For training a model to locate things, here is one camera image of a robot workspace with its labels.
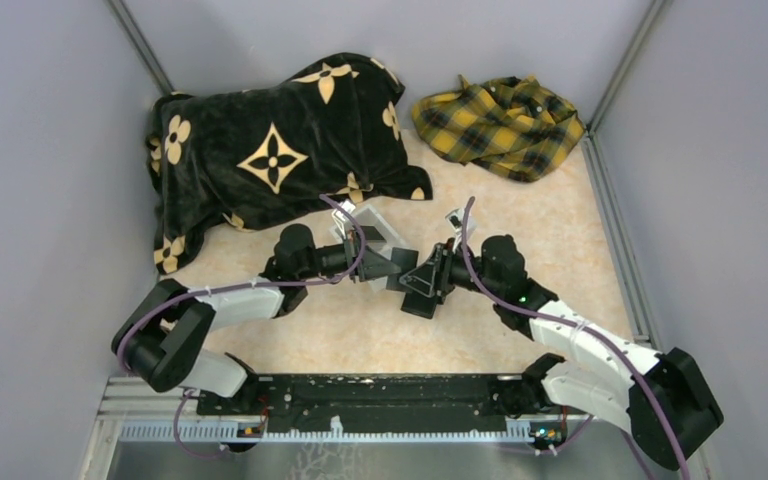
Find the white panel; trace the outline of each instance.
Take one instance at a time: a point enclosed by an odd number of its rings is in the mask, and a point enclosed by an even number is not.
[[[155,278],[156,95],[102,1],[0,1],[0,478],[78,475]]]
[[[768,478],[768,2],[674,2],[597,140],[660,347],[723,409],[716,478]]]
[[[537,75],[589,118],[648,2],[643,0],[128,0],[177,89],[271,86],[326,55],[372,55],[407,86],[402,118],[457,74]]]

